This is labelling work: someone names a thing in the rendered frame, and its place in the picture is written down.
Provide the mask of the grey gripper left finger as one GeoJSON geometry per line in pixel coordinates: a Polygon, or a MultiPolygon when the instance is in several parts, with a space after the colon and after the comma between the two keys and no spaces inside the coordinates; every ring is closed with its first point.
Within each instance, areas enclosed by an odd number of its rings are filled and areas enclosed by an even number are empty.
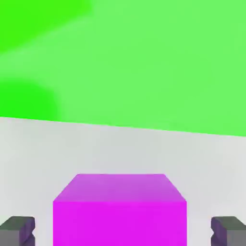
{"type": "Polygon", "coordinates": [[[35,218],[11,216],[0,225],[0,246],[35,246],[35,218]]]}

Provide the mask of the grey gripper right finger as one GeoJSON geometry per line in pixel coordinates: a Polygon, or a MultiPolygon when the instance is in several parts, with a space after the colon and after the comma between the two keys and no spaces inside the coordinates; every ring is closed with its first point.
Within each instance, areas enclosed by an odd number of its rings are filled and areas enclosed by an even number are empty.
{"type": "Polygon", "coordinates": [[[235,216],[211,218],[211,246],[246,246],[246,225],[235,216]]]}

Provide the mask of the small magenta cube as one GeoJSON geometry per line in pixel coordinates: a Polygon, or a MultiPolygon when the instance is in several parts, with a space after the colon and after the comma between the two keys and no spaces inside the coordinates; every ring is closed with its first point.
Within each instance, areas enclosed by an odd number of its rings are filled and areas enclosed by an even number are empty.
{"type": "Polygon", "coordinates": [[[53,246],[187,246],[187,203],[163,174],[78,174],[53,201],[53,246]]]}

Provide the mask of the large green box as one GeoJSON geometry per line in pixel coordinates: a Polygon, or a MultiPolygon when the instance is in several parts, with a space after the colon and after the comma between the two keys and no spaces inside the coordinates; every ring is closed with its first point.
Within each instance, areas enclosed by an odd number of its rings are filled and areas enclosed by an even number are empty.
{"type": "Polygon", "coordinates": [[[246,137],[246,0],[0,0],[0,117],[246,137]]]}

